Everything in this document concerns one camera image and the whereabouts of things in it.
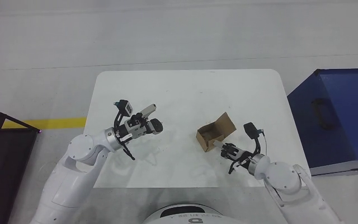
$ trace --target floor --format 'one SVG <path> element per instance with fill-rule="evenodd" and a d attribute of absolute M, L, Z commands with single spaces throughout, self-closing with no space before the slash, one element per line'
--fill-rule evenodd
<path fill-rule="evenodd" d="M 357 67 L 357 10 L 354 0 L 0 0 L 0 111 L 86 116 L 96 76 L 112 70 L 272 68 L 289 94 L 317 68 Z M 82 132 L 39 136 L 11 224 L 30 221 L 52 167 Z M 357 176 L 313 180 L 346 223 L 358 220 Z M 97 188 L 73 223 L 141 223 L 179 202 L 285 223 L 267 193 L 236 188 Z"/>

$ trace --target blue storage box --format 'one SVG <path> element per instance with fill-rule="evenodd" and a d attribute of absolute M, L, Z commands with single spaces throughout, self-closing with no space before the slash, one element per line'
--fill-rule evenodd
<path fill-rule="evenodd" d="M 358 69 L 318 69 L 288 100 L 311 174 L 357 174 Z"/>

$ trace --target open cardboard box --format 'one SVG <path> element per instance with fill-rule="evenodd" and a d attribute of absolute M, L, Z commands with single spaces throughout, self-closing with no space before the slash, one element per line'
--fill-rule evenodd
<path fill-rule="evenodd" d="M 225 112 L 215 122 L 202 126 L 197 130 L 196 139 L 199 141 L 204 152 L 212 150 L 215 140 L 223 141 L 236 130 L 235 125 Z"/>

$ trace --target white table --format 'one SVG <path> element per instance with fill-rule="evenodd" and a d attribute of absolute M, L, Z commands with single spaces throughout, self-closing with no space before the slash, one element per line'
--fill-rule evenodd
<path fill-rule="evenodd" d="M 262 186 L 245 169 L 228 175 L 230 161 L 219 149 L 204 152 L 198 128 L 227 112 L 237 130 L 225 142 L 253 151 L 243 124 L 265 130 L 271 161 L 299 164 L 309 172 L 279 74 L 271 69 L 102 72 L 93 92 L 84 133 L 111 127 L 117 108 L 129 100 L 137 113 L 155 103 L 164 131 L 132 141 L 132 161 L 122 150 L 111 153 L 97 188 L 190 188 Z M 259 138 L 262 151 L 265 141 Z"/>

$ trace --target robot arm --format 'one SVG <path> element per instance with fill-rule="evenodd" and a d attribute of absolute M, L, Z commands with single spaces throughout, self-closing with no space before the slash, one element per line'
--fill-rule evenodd
<path fill-rule="evenodd" d="M 301 166 L 271 162 L 268 156 L 260 154 L 258 136 L 263 134 L 263 130 L 257 130 L 252 123 L 244 127 L 249 137 L 256 142 L 254 153 L 231 143 L 214 142 L 222 149 L 221 156 L 233 161 L 229 173 L 241 166 L 257 180 L 263 180 L 288 224 L 343 224 Z M 307 190 L 303 190 L 302 182 L 306 184 Z"/>
<path fill-rule="evenodd" d="M 119 108 L 121 118 L 131 116 L 133 109 L 128 101 L 121 100 L 115 105 Z M 127 142 L 149 133 L 160 133 L 163 126 L 159 120 L 147 121 L 148 115 L 155 111 L 156 106 L 153 104 L 146 109 L 145 118 L 133 115 L 134 118 L 132 116 L 129 119 L 134 122 L 132 128 L 127 129 L 125 124 L 115 122 L 113 128 L 103 130 L 95 136 L 81 134 L 73 138 L 66 154 L 46 181 L 39 206 L 30 224 L 68 223 L 90 194 L 109 152 L 126 148 L 125 152 L 132 157 L 125 145 Z M 76 168 L 76 162 L 82 162 L 92 168 L 89 172 L 83 172 Z"/>

